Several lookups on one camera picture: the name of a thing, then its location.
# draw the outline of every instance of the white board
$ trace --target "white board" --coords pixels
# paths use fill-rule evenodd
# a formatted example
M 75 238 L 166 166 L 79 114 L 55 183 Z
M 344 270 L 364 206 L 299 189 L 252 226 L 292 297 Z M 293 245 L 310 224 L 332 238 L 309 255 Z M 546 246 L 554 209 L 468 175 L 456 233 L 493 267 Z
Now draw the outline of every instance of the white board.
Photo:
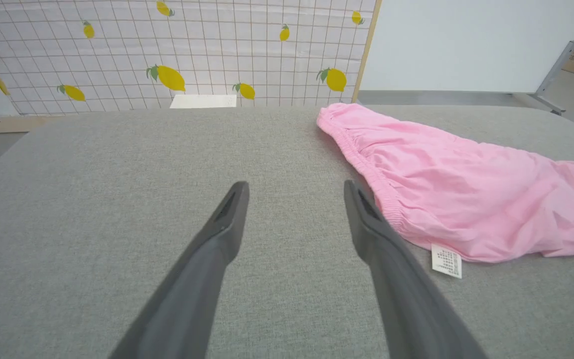
M 574 1 L 384 0 L 360 90 L 533 93 L 574 40 Z

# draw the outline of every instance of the white checkered curtain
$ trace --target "white checkered curtain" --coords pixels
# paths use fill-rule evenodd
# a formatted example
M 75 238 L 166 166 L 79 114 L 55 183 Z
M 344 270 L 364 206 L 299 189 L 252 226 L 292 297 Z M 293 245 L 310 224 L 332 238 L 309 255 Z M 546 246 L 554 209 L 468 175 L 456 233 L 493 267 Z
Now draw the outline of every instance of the white checkered curtain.
M 0 87 L 21 114 L 351 102 L 376 0 L 0 0 Z

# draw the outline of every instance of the pink garment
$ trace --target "pink garment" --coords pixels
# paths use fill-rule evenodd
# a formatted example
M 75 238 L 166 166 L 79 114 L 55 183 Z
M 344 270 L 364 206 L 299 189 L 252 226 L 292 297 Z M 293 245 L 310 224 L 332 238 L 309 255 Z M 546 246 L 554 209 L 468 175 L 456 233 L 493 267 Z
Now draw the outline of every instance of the pink garment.
M 533 252 L 574 255 L 574 162 L 476 143 L 357 104 L 321 109 L 317 124 L 407 241 L 491 263 Z

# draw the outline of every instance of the grid patterned backdrop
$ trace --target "grid patterned backdrop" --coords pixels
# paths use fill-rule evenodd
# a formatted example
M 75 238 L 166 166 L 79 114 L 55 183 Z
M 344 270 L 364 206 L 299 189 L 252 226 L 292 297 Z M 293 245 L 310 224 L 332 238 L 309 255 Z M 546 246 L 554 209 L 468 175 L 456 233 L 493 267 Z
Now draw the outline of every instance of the grid patterned backdrop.
M 0 0 L 0 80 L 21 114 L 169 107 L 180 88 L 242 106 L 351 102 L 375 3 Z

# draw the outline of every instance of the white care tag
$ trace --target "white care tag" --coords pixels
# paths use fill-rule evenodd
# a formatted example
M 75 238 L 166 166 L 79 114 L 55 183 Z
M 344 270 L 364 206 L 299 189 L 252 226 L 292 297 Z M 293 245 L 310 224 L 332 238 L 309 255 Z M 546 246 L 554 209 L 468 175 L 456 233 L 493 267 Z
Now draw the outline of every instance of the white care tag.
M 462 257 L 452 250 L 431 243 L 433 270 L 462 279 Z

